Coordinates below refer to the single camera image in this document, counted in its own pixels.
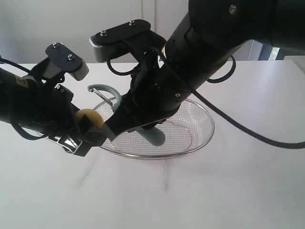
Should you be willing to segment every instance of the metal strainer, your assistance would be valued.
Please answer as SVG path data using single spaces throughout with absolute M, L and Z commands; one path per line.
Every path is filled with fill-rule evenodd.
M 98 104 L 96 110 L 106 121 L 113 111 L 106 102 Z M 139 133 L 123 133 L 113 142 L 109 139 L 101 146 L 114 154 L 136 159 L 169 159 L 183 156 L 205 146 L 214 134 L 214 121 L 198 103 L 186 99 L 179 111 L 156 126 L 165 134 L 162 146 L 153 146 Z

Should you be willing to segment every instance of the white table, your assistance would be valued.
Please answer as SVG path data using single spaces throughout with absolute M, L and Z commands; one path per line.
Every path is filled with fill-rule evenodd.
M 119 71 L 133 66 L 114 64 Z M 67 76 L 64 84 L 79 108 L 100 101 L 87 92 L 89 84 L 127 91 L 129 77 L 113 75 L 105 64 L 89 69 L 82 82 Z M 205 83 L 199 92 L 263 135 L 305 140 L 305 75 L 293 62 L 238 62 L 232 78 Z M 305 150 L 268 146 L 210 113 L 211 142 L 168 161 L 127 159 L 99 148 L 73 156 L 48 140 L 24 140 L 0 123 L 0 228 L 304 228 Z

